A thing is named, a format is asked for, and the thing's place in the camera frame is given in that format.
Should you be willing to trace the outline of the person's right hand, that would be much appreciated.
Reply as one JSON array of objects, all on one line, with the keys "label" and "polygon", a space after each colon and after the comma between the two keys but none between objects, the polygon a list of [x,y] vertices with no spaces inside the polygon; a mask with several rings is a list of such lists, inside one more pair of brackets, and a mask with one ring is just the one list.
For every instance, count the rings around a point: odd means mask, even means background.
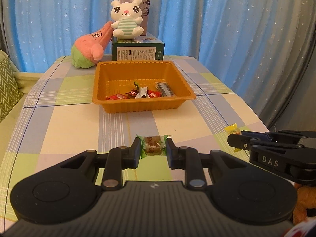
[{"label": "person's right hand", "polygon": [[316,188],[294,184],[297,191],[297,203],[293,211],[293,223],[303,222],[307,217],[307,209],[315,209]]}]

